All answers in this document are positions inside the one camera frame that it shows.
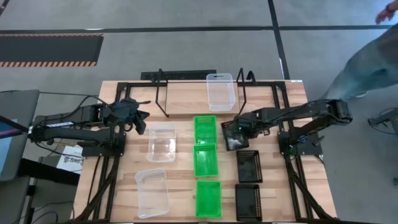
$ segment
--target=person's arm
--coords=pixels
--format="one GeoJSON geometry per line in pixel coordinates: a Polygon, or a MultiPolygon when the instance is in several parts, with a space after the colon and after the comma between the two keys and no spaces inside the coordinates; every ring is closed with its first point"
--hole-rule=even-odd
{"type": "Polygon", "coordinates": [[[394,13],[398,10],[398,0],[393,1],[392,3],[388,4],[383,11],[381,11],[376,16],[376,24],[380,24],[381,22],[385,21],[387,18],[391,20],[394,17],[394,13]]]}

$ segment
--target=person's hand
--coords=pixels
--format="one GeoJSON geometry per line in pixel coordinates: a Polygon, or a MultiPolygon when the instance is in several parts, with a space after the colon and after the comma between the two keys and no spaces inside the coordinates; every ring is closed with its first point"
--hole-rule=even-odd
{"type": "Polygon", "coordinates": [[[384,9],[376,16],[376,24],[380,24],[381,22],[385,21],[386,18],[388,18],[388,20],[390,21],[393,17],[394,13],[388,12],[384,9]]]}

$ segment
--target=clear plastic container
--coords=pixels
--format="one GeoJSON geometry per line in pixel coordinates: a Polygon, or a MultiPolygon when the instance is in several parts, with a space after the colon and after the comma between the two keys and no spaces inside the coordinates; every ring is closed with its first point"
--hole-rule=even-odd
{"type": "Polygon", "coordinates": [[[232,75],[228,73],[206,76],[207,96],[211,111],[230,111],[236,103],[232,75]]]}
{"type": "Polygon", "coordinates": [[[175,160],[176,130],[173,122],[158,122],[149,126],[147,160],[173,162],[175,160]]]}
{"type": "Polygon", "coordinates": [[[145,170],[135,176],[138,189],[138,217],[164,215],[170,210],[164,169],[145,170]]]}

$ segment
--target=jeans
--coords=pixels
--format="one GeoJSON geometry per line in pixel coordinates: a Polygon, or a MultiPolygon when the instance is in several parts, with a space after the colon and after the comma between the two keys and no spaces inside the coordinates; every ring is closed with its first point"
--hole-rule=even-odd
{"type": "Polygon", "coordinates": [[[398,83],[398,67],[386,60],[376,39],[347,62],[321,99],[347,100],[398,83]]]}

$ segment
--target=hazard tape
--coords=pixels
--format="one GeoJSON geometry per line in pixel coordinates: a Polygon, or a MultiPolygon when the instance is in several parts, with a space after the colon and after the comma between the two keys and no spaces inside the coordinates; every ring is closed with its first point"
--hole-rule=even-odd
{"type": "Polygon", "coordinates": [[[0,34],[0,37],[103,37],[104,34],[0,34]]]}
{"type": "Polygon", "coordinates": [[[97,62],[0,62],[0,67],[92,67],[97,62]]]}

